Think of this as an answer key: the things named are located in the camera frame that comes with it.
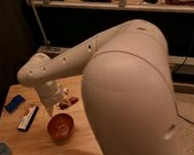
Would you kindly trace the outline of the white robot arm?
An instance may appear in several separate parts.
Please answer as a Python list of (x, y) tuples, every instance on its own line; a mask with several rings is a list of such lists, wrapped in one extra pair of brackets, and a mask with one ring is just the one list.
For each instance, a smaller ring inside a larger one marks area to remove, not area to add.
[(66, 98), (62, 77), (82, 76), (87, 119), (103, 155), (181, 155), (168, 46), (159, 28), (132, 19), (50, 58), (34, 54), (17, 74), (47, 113)]

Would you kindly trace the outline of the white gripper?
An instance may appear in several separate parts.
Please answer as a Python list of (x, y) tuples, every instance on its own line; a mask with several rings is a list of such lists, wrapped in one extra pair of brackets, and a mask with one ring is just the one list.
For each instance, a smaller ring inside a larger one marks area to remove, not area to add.
[(67, 99), (67, 94), (55, 81), (47, 81), (37, 87), (42, 104), (45, 106), (50, 117), (54, 115), (53, 105)]

